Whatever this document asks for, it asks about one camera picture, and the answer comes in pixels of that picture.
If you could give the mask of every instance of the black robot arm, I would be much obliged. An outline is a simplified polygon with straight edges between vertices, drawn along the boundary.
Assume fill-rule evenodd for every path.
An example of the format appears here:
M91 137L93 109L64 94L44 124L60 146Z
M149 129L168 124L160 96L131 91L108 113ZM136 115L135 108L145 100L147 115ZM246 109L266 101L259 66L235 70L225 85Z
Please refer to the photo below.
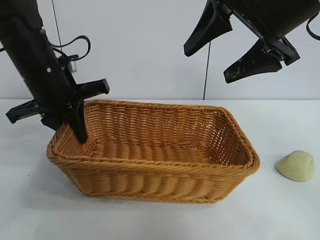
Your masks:
M199 23L184 45L184 53L189 57L210 41L232 31L230 17L235 15L258 40L224 71L226 82L277 72L282 69L281 61L288 66L300 59L285 35L308 19L312 20L319 11L319 0L207 0ZM309 27L307 29L317 39Z
M69 124L78 140L85 143L84 99L108 94L107 81L76 84L68 68L76 59L65 54L56 57L36 0L0 1L0 42L34 97L12 108L6 114L9 120L15 123L40 114L41 122L54 130Z

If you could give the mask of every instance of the black cable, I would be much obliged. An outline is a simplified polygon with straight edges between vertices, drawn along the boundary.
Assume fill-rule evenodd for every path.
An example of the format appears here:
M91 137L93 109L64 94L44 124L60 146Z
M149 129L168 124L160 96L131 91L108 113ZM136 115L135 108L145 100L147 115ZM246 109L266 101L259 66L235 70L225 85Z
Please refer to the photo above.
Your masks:
M75 41L77 40L85 40L87 45L88 45L88 48L87 48L87 51L85 53L85 55L81 56L81 57L68 57L63 51L57 49L57 48L64 48L64 47L67 47L69 46L70 44L74 43ZM60 53L61 55L63 55L65 58L67 58L69 61L79 61L81 59L84 59L91 51L91 42L90 42L90 39L87 37L87 36L84 36L84 35L81 35L81 36L78 36L76 37L75 39L73 39L71 42L67 43L67 44L63 44L63 45L55 45L55 44L52 44L50 42L50 45L53 47L53 50L55 50L57 53Z
M317 34L315 34L315 33L313 33L313 32L310 30L310 27L309 27L310 23L311 23L318 15L319 15L319 12L318 12L316 15L312 16L312 17L309 19L308 23L306 24L306 31L307 31L308 34L310 34L310 36L313 37L315 40L320 41L320 36L317 35Z
M61 44L61 37L60 37L60 31L59 31L59 25L58 25L58 20L57 20L57 14L56 14L56 8L55 8L54 0L51 0L51 3L52 3L53 15L54 15L55 28L56 28L56 32L58 33L59 43Z
M208 57L206 59L205 80L204 80L204 89L203 89L202 100L206 100L207 81L208 81L209 64L210 64L210 52L211 52L211 41L209 42Z

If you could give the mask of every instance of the basket rim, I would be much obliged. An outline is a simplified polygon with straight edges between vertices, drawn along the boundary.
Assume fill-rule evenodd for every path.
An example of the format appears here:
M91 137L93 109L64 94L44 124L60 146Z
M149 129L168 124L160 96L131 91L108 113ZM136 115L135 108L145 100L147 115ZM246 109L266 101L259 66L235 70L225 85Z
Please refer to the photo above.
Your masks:
M91 156L76 156L76 155L66 155L59 152L58 147L61 145L64 138L65 130L69 127L66 124L63 124L58 131L54 134L50 143L47 147L47 156L48 158L58 164L68 165L72 168L76 163L81 163L87 168L98 169L99 170L108 170L110 168L117 169L122 168L125 165L128 169L132 171L138 170L139 166L148 166L152 169L156 167L159 170L159 166L171 166L173 168L179 168L179 172L197 172L201 171L201 174L213 174L216 169L220 169L219 175L222 176L243 176L244 172L247 174L255 173L260 167L260 158L252 144L246 137L245 133L240 128L234 116L224 107L221 106L210 106L210 105L201 105L201 104L174 104L174 103L151 103L151 102L138 102L138 101L125 101L125 100L114 100L114 99L92 99L85 101L85 106L90 105L105 105L105 104L123 104L125 106L143 106L143 107L154 107L154 108L173 108L173 109L198 109L210 110L211 112L220 111L224 113L227 121L230 124L233 132L236 134L237 138L241 142L243 148L245 148L246 153L249 153L247 163L244 165L220 165L217 163L192 163L192 162L175 162L175 161L151 161L151 160L142 160L142 159L124 159L124 158L108 158L108 157L91 157Z

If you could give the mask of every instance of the table surface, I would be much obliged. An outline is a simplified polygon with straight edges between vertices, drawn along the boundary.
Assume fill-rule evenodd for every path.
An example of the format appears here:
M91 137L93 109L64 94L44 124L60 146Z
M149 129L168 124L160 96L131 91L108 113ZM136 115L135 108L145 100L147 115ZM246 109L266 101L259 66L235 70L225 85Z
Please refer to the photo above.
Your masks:
M46 158L53 131L39 116L11 125L24 100L0 100L0 238L4 240L319 240L320 101L144 101L226 107L261 158L256 174L215 204L83 196ZM275 163L304 150L312 180L280 175Z

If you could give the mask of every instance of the rectangular basket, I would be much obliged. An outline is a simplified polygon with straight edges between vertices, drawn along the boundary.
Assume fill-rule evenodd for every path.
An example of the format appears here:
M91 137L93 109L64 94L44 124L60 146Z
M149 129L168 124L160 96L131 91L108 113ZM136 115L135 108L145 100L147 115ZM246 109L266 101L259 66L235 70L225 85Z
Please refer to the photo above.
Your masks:
M222 107L104 99L84 109L87 143L64 124L47 148L84 195L215 203L259 169L257 153Z

